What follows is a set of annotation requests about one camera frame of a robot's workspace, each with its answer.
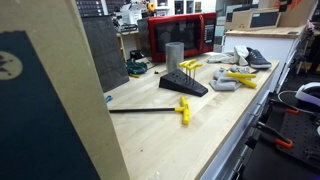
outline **sneaker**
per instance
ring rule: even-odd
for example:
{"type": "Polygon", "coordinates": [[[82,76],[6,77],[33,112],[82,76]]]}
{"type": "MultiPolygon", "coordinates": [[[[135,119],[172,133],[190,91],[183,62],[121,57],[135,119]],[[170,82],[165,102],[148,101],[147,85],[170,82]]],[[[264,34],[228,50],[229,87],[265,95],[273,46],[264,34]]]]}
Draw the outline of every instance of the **sneaker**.
{"type": "Polygon", "coordinates": [[[272,67],[272,64],[268,62],[258,50],[249,47],[247,47],[247,49],[249,51],[249,55],[246,60],[252,68],[268,69],[272,67]]]}

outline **green object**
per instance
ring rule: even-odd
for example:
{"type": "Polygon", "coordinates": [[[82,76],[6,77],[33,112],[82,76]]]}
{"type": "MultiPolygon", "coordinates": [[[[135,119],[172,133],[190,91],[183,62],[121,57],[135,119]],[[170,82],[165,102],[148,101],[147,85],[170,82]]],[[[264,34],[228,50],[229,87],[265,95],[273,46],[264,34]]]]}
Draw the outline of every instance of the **green object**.
{"type": "Polygon", "coordinates": [[[126,61],[126,69],[129,74],[143,74],[148,70],[146,63],[136,62],[135,59],[128,59],[126,61]]]}

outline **wooden tabletop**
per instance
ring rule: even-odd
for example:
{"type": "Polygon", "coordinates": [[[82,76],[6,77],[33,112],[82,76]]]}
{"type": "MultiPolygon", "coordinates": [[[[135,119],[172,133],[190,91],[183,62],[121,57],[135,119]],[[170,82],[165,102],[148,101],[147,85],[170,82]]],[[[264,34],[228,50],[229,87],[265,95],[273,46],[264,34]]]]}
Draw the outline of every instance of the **wooden tabletop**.
{"type": "Polygon", "coordinates": [[[209,85],[213,73],[231,65],[208,64],[209,56],[196,58],[203,63],[196,70],[196,81],[209,90],[203,97],[159,88],[160,77],[167,74],[164,64],[104,94],[113,97],[107,104],[113,110],[179,107],[181,96],[189,103],[189,125],[182,124],[177,112],[111,114],[131,179],[199,178],[277,66],[277,61],[270,61],[273,67],[252,79],[256,89],[242,86],[235,92],[216,92],[209,85]]]}
{"type": "Polygon", "coordinates": [[[300,27],[278,27],[273,29],[262,29],[254,31],[232,30],[225,33],[226,36],[242,37],[272,37],[272,38],[290,38],[295,39],[304,32],[305,25],[300,27]]]}

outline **black pegboard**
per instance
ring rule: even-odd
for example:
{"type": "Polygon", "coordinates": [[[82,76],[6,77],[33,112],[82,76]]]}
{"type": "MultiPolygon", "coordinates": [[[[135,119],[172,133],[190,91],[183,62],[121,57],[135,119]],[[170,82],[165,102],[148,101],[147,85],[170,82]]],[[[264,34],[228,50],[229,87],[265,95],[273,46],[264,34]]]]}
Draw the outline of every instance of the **black pegboard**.
{"type": "Polygon", "coordinates": [[[160,78],[159,87],[202,97],[208,89],[196,80],[186,75],[180,69],[170,72],[160,78]]]}
{"type": "Polygon", "coordinates": [[[286,113],[280,133],[293,141],[293,147],[288,149],[277,145],[279,151],[320,171],[320,160],[310,159],[310,152],[307,153],[310,149],[320,151],[320,136],[317,133],[317,126],[309,114],[286,113]]]}

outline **cardboard box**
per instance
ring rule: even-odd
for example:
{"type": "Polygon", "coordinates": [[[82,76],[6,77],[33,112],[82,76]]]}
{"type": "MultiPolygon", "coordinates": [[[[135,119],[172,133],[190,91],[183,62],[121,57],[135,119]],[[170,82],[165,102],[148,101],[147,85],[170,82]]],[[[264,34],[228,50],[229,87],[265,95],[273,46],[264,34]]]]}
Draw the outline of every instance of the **cardboard box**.
{"type": "Polygon", "coordinates": [[[255,9],[227,13],[225,29],[259,30],[276,28],[280,13],[276,9],[255,9]]]}
{"type": "Polygon", "coordinates": [[[0,179],[129,179],[75,3],[0,1],[0,179]]]}
{"type": "MultiPolygon", "coordinates": [[[[288,5],[287,11],[281,13],[278,27],[298,27],[305,25],[308,18],[311,18],[316,8],[317,0],[292,0],[292,4],[288,5]]],[[[259,8],[275,8],[279,9],[279,0],[264,0],[259,2],[259,8]]]]}

